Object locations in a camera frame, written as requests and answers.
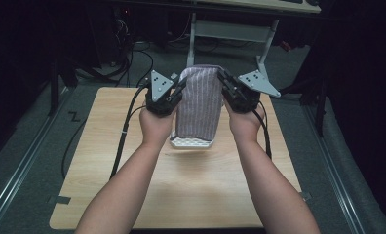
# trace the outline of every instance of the gray carpet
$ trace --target gray carpet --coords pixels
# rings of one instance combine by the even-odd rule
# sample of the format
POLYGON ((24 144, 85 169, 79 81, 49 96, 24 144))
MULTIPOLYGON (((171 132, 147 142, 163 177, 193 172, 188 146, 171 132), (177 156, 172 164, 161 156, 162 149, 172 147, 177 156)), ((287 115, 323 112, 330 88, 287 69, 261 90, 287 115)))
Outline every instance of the gray carpet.
MULTIPOLYGON (((226 42, 213 50, 212 45, 201 46, 196 53, 196 63, 218 64, 239 75, 256 70, 254 56, 260 50, 258 44, 240 46, 237 42, 226 42)), ((181 48, 166 49, 149 46, 146 53, 153 58, 153 68, 165 76, 173 72, 180 73, 186 64, 184 44, 174 44, 181 48)), ((137 44, 136 49, 147 48, 148 44, 137 44)), ((267 72, 271 83, 278 89, 290 85, 303 62, 309 48, 285 52, 273 47, 266 60, 267 72)), ((141 52, 134 52, 130 69, 130 84, 134 86, 139 78, 149 69, 150 58, 141 52)), ((105 67, 101 72, 112 68, 105 67)), ((121 86, 126 86, 126 77, 121 86)), ((0 219, 0 233, 72 233, 72 230, 53 230, 49 220, 54 203, 49 200, 57 196, 62 187, 61 163, 67 144, 74 133, 88 116, 97 89, 106 84, 81 79, 79 86, 64 95, 65 103, 54 120, 48 135, 37 151, 37 157, 24 181, 0 219)), ((17 130, 0 153, 0 194, 15 172, 23 155, 44 124, 49 111, 49 89, 47 88, 19 121, 17 130)), ((341 209, 334 187, 328 177, 323 160, 323 150, 312 130, 312 123, 306 116, 306 108, 300 106, 297 96, 288 95, 273 99, 275 111, 283 131, 291 159, 294 163, 302 190, 311 198, 307 200, 323 233, 352 233, 350 224, 341 209)), ((367 184, 359 173, 353 159, 344 144, 331 105, 327 103, 327 115, 324 123, 324 141, 341 178, 352 197, 353 206, 360 217, 364 233, 386 233, 386 218, 379 210, 367 184)), ((73 139, 67 151, 65 168, 68 168, 80 134, 73 139)), ((248 230, 256 233, 261 230, 248 230)))

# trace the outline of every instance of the desk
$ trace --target desk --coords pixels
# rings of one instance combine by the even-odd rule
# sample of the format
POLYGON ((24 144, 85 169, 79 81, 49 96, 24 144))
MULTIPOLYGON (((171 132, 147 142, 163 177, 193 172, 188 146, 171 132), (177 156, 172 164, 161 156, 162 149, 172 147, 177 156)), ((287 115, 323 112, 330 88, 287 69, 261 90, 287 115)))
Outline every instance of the desk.
POLYGON ((242 7, 290 11, 299 13, 319 13, 321 8, 309 5, 305 0, 302 3, 292 3, 281 0, 196 0, 198 2, 226 4, 242 7))
MULTIPOLYGON (((109 180, 130 99, 135 89, 101 88, 71 162, 50 225, 75 229, 83 211, 109 180)), ((140 96, 135 108, 143 102, 140 96)), ((273 160, 300 191, 270 98, 262 95, 269 120, 273 160)), ((228 114, 222 108, 209 150, 163 147, 135 228, 228 228, 261 226, 241 168, 228 114)), ((141 143, 138 115, 130 122, 121 165, 141 143)), ((264 145, 263 131, 259 131, 264 145)))

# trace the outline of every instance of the black tape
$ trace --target black tape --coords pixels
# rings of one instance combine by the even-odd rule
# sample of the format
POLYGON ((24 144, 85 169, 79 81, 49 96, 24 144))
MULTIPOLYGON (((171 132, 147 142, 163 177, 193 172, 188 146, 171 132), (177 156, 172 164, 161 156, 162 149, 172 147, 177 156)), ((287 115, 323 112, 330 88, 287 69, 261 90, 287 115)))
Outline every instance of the black tape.
POLYGON ((62 196, 50 196, 47 203, 49 204, 65 204, 68 205, 69 201, 71 201, 70 197, 62 197, 62 196))

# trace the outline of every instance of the metal rail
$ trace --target metal rail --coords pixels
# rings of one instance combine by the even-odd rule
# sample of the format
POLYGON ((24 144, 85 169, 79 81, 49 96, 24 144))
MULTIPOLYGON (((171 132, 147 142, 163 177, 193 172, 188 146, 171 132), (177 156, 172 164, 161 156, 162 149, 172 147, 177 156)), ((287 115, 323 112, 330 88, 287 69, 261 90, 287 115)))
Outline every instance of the metal rail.
POLYGON ((363 225, 361 224, 360 218, 357 215, 355 206, 352 202, 351 196, 349 195, 341 176, 339 175, 338 169, 333 163, 333 159, 328 150, 325 140, 318 135, 318 132, 315 128, 315 114, 309 106, 302 106, 302 109, 310 122, 312 132, 315 134, 315 139, 317 140, 318 145, 322 151, 323 162, 326 169, 326 173, 329 176, 329 181, 333 187, 333 190, 336 195, 336 199, 341 206, 341 210, 345 215, 345 219, 351 229, 352 233, 355 234, 365 234, 363 225))
POLYGON ((16 196, 19 188, 21 187, 23 181, 25 180, 25 178, 26 178, 29 170, 31 169, 33 163, 35 162, 35 159, 38 157, 38 149, 40 148, 41 143, 43 142, 43 140, 47 136, 48 131, 50 130, 54 121, 57 119, 59 111, 61 110, 63 105, 66 103, 66 101, 71 97, 71 95, 72 95, 72 91, 67 91, 67 89, 65 88, 63 91, 62 99, 61 99, 60 105, 58 106, 57 111, 53 115, 50 115, 47 117, 43 126, 39 130, 38 134, 35 136, 34 140, 32 140, 31 145, 29 146, 28 150, 24 154, 17 169, 15 170, 15 172, 13 173, 11 178, 8 180, 7 184, 5 185, 5 188, 1 192, 1 195, 0 195, 0 220, 4 216, 5 211, 11 205, 11 202, 13 201, 14 197, 16 196))

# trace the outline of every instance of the metal bracket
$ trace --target metal bracket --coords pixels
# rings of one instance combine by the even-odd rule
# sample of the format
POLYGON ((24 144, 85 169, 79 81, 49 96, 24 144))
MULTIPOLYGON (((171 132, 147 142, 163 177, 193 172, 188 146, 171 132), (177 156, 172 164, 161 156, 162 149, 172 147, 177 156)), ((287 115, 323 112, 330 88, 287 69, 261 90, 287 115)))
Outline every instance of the metal bracket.
POLYGON ((156 102, 173 86, 173 81, 155 70, 151 71, 151 99, 156 102))
POLYGON ((271 85, 269 79, 258 70, 241 75, 238 79, 251 90, 276 98, 281 96, 281 93, 271 85))

